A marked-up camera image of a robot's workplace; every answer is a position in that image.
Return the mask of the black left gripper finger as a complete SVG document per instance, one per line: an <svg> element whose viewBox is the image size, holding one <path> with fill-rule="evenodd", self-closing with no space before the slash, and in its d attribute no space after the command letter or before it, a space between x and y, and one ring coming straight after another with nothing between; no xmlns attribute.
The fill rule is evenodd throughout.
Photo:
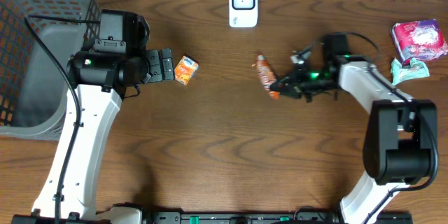
<svg viewBox="0 0 448 224"><path fill-rule="evenodd" d="M163 70L163 80L172 81L174 80L174 63L172 51L169 48L161 49L161 65Z"/></svg>
<svg viewBox="0 0 448 224"><path fill-rule="evenodd" d="M147 50L146 59L149 63L149 83L157 83L162 81L162 66L158 50Z"/></svg>

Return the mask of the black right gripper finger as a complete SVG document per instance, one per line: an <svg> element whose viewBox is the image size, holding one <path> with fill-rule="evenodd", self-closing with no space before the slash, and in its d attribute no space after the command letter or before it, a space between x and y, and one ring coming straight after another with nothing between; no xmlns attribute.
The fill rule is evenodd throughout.
<svg viewBox="0 0 448 224"><path fill-rule="evenodd" d="M294 91L294 79L286 76L280 80L277 80L269 87L270 91Z"/></svg>
<svg viewBox="0 0 448 224"><path fill-rule="evenodd" d="M279 94L281 96L285 96L285 97L289 97L289 98L293 98L293 99L301 99L302 98L301 91L297 91L297 90L283 90L283 91L280 91Z"/></svg>

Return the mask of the red orange snack wrapper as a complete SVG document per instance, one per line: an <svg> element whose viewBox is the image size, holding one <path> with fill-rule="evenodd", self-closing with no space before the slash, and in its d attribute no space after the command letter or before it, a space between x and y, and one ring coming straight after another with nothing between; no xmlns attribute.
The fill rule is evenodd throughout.
<svg viewBox="0 0 448 224"><path fill-rule="evenodd" d="M278 99L279 93L270 90L270 86L277 81L277 77L275 76L269 62L264 55L258 55L256 57L254 67L257 70L257 75L263 86L263 89L269 94L271 98Z"/></svg>

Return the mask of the orange small box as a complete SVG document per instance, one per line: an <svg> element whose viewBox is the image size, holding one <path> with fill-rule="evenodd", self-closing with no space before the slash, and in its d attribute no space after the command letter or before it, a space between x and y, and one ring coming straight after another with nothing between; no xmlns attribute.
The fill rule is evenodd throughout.
<svg viewBox="0 0 448 224"><path fill-rule="evenodd" d="M184 55L174 69L175 80L187 85L199 69L199 64L192 58Z"/></svg>

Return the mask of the teal snack packet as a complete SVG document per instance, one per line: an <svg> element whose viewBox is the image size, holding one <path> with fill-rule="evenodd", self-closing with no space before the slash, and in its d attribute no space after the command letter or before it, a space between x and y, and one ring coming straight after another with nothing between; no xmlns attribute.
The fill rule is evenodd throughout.
<svg viewBox="0 0 448 224"><path fill-rule="evenodd" d="M403 81L418 78L427 78L430 72L426 64L420 60L412 58L409 65L403 66L397 59L391 63L392 84L397 85Z"/></svg>

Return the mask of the purple snack package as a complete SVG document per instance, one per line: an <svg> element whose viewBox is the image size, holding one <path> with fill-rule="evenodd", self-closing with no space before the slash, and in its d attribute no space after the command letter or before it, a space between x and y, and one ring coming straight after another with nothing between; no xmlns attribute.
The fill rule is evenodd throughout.
<svg viewBox="0 0 448 224"><path fill-rule="evenodd" d="M390 33L404 66L412 59L427 62L447 54L447 42L436 19L396 23Z"/></svg>

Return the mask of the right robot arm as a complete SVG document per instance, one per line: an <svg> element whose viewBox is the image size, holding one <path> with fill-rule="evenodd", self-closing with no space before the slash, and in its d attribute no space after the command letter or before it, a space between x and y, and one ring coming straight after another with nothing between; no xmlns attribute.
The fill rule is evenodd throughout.
<svg viewBox="0 0 448 224"><path fill-rule="evenodd" d="M438 173L436 105L400 91L373 59L351 52L350 32L326 34L293 52L293 70L269 85L280 95L311 102L329 91L348 92L369 115L363 175L324 223L376 223L399 193L431 185Z"/></svg>

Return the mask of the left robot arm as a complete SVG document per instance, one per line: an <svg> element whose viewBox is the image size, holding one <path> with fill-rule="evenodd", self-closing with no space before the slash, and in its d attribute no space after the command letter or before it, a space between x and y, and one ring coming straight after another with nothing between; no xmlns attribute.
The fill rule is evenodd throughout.
<svg viewBox="0 0 448 224"><path fill-rule="evenodd" d="M56 65L68 85L62 134L31 214L15 215L13 223L148 222L145 211L130 203L98 213L97 182L107 138L127 88L172 81L172 52L146 49L150 27L136 13L103 10L95 23L99 34L66 67Z"/></svg>

